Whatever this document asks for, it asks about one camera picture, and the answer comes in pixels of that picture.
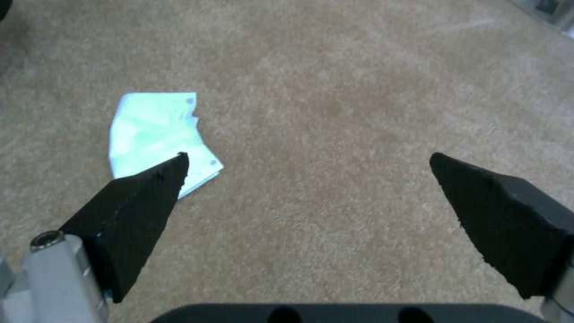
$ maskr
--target crumpled paper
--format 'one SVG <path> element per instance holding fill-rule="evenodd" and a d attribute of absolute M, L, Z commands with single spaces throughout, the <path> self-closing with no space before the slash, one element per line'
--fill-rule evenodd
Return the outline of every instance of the crumpled paper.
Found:
<path fill-rule="evenodd" d="M 179 198 L 216 177 L 223 164 L 207 148 L 193 115 L 196 93 L 129 93 L 120 100 L 110 129 L 114 178 L 137 174 L 175 157 L 189 156 Z"/>

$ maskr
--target black plastic base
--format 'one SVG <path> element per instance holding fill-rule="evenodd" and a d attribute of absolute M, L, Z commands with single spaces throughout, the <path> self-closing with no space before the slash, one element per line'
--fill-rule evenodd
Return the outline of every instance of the black plastic base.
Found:
<path fill-rule="evenodd" d="M 543 323 L 544 320 L 499 305 L 189 305 L 152 323 Z"/>

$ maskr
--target carpet fiber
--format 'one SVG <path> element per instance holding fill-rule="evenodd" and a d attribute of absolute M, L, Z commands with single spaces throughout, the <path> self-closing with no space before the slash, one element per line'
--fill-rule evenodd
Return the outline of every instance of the carpet fiber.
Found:
<path fill-rule="evenodd" d="M 492 302 L 434 151 L 574 207 L 574 41 L 499 0 L 16 0 L 0 22 L 0 246 L 110 179 L 131 91 L 197 91 L 226 168 L 176 205 L 112 322 L 200 302 Z"/>

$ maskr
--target hole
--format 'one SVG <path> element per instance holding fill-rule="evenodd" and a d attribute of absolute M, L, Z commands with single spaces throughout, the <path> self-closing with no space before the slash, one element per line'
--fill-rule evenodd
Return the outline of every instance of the hole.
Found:
<path fill-rule="evenodd" d="M 405 307 L 398 313 L 399 323 L 434 323 L 430 315 L 418 307 Z"/>
<path fill-rule="evenodd" d="M 291 307 L 279 307 L 269 315 L 267 323 L 301 323 L 303 320 L 299 313 Z"/>

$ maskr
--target floor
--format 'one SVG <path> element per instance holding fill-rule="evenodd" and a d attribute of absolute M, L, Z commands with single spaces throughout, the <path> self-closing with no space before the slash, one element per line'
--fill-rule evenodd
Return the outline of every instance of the floor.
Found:
<path fill-rule="evenodd" d="M 574 41 L 501 0 L 16 0 L 0 23 L 0 245 L 110 179 L 132 91 L 197 91 L 226 168 L 180 201 L 112 322 L 202 302 L 490 302 L 442 151 L 574 207 Z"/>

